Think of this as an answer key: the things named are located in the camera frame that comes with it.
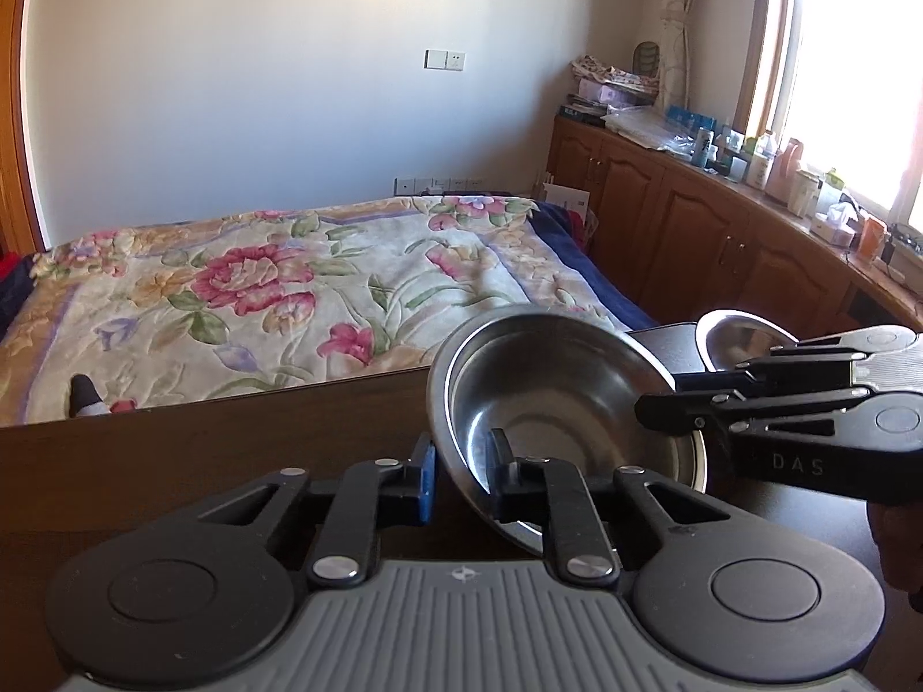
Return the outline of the person's right hand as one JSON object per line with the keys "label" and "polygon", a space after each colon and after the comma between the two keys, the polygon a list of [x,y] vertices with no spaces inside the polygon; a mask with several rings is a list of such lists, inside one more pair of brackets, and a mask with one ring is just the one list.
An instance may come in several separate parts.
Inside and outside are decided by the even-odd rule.
{"label": "person's right hand", "polygon": [[868,525],[890,588],[904,592],[910,608],[921,612],[923,507],[866,505]]}

